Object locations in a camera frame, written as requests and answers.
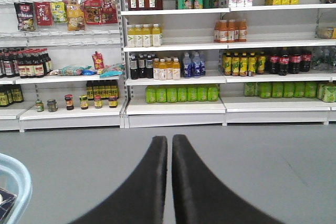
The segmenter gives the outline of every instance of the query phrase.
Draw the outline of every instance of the sauce jar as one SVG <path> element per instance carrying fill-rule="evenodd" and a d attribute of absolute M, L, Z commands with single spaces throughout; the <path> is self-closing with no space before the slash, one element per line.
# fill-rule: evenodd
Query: sauce jar
<path fill-rule="evenodd" d="M 64 99 L 67 105 L 67 110 L 73 110 L 75 107 L 74 107 L 74 102 L 72 100 L 72 94 L 66 94 L 64 96 Z"/>
<path fill-rule="evenodd" d="M 80 102 L 80 108 L 82 110 L 87 110 L 89 108 L 89 104 L 88 104 L 88 96 L 86 94 L 81 95 L 79 97 L 79 102 Z"/>
<path fill-rule="evenodd" d="M 118 106 L 118 100 L 115 95 L 109 97 L 109 107 L 116 108 Z"/>
<path fill-rule="evenodd" d="M 49 112 L 56 112 L 57 111 L 57 102 L 55 99 L 49 99 L 47 101 L 48 111 Z"/>
<path fill-rule="evenodd" d="M 37 111 L 37 112 L 42 112 L 42 111 L 44 111 L 44 104 L 43 104 L 43 102 L 40 101 L 40 100 L 37 100 L 37 101 L 35 102 L 35 108 L 36 108 L 36 111 Z"/>
<path fill-rule="evenodd" d="M 103 107 L 103 102 L 101 101 L 100 95 L 94 97 L 94 107 L 95 109 L 101 109 Z"/>

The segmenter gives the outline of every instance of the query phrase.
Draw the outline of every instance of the dark bottle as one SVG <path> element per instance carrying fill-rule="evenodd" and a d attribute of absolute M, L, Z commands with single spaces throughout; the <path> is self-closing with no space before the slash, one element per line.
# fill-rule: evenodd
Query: dark bottle
<path fill-rule="evenodd" d="M 311 52 L 305 51 L 301 55 L 301 63 L 300 63 L 300 71 L 308 72 L 310 69 L 310 61 L 311 61 Z"/>
<path fill-rule="evenodd" d="M 287 48 L 284 48 L 281 52 L 281 56 L 279 57 L 279 72 L 280 76 L 285 76 L 288 72 L 288 62 L 289 56 L 287 53 Z"/>
<path fill-rule="evenodd" d="M 147 69 L 147 78 L 153 79 L 154 78 L 154 72 L 153 72 L 153 59 L 152 56 L 148 55 L 146 60 L 146 69 Z"/>

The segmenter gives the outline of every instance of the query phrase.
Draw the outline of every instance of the red snack bag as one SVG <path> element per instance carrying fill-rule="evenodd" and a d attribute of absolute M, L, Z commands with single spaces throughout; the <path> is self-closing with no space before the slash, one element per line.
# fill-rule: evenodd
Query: red snack bag
<path fill-rule="evenodd" d="M 104 5 L 101 10 L 103 24 L 118 23 L 117 10 L 114 0 L 103 0 Z"/>
<path fill-rule="evenodd" d="M 35 2 L 35 14 L 38 26 L 52 26 L 50 2 Z"/>
<path fill-rule="evenodd" d="M 104 68 L 104 62 L 103 62 L 103 55 L 98 53 L 97 51 L 95 52 L 94 55 L 92 55 L 93 63 L 94 63 L 94 68 L 96 70 Z"/>

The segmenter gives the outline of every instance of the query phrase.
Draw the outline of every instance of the orange juice bottle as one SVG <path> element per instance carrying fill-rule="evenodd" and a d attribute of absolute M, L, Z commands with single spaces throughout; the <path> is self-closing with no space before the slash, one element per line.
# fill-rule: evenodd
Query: orange juice bottle
<path fill-rule="evenodd" d="M 235 20 L 234 19 L 230 19 L 229 20 L 229 26 L 227 29 L 227 42 L 228 43 L 232 43 L 235 42 Z"/>
<path fill-rule="evenodd" d="M 219 43 L 227 43 L 227 27 L 226 20 L 220 20 L 219 27 Z"/>

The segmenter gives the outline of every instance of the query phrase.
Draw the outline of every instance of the snack bag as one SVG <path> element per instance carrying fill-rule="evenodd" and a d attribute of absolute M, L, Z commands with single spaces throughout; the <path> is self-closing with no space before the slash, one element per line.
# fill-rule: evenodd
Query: snack bag
<path fill-rule="evenodd" d="M 16 17 L 19 22 L 17 28 L 20 31 L 35 31 L 34 9 L 32 3 L 14 3 Z"/>
<path fill-rule="evenodd" d="M 63 2 L 51 2 L 50 8 L 55 23 L 67 22 L 67 14 L 65 12 L 65 5 Z"/>
<path fill-rule="evenodd" d="M 34 2 L 37 26 L 52 26 L 50 2 Z"/>

